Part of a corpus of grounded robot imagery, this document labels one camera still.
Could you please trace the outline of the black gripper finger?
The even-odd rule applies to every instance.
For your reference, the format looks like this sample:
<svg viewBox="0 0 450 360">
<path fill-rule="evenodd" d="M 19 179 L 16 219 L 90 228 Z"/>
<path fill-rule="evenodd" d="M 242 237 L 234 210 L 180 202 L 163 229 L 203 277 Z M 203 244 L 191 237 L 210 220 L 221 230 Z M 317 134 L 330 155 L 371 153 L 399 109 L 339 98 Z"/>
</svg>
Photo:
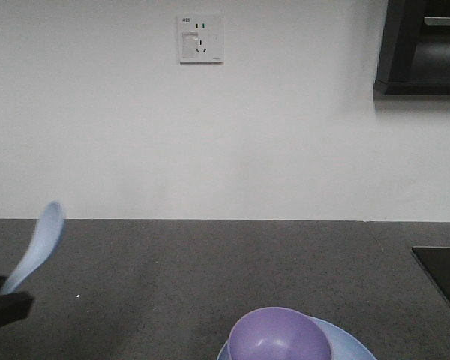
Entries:
<svg viewBox="0 0 450 360">
<path fill-rule="evenodd" d="M 0 289 L 6 277 L 0 275 Z M 35 297 L 29 292 L 0 295 L 0 328 L 28 317 Z"/>
</svg>

